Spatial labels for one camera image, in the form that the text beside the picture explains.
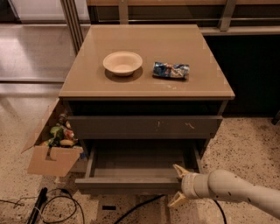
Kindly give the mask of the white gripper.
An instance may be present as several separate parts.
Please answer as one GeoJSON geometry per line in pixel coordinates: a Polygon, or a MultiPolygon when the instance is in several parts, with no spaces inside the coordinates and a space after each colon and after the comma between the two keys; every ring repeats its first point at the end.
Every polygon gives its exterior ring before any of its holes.
{"type": "Polygon", "coordinates": [[[169,208],[179,207],[187,202],[187,199],[210,199],[211,193],[208,186],[208,175],[189,172],[184,167],[174,164],[178,177],[182,179],[181,190],[182,192],[176,192],[173,198],[168,203],[169,208]]]}

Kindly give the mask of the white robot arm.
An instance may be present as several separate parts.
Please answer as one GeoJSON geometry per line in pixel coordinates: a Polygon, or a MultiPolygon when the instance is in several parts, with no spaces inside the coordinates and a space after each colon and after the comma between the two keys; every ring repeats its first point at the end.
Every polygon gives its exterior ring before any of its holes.
{"type": "Polygon", "coordinates": [[[218,169],[208,174],[190,172],[175,164],[180,180],[180,190],[168,204],[174,208],[188,200],[212,199],[229,202],[247,202],[267,214],[280,219],[280,192],[260,185],[253,185],[238,175],[218,169]]]}

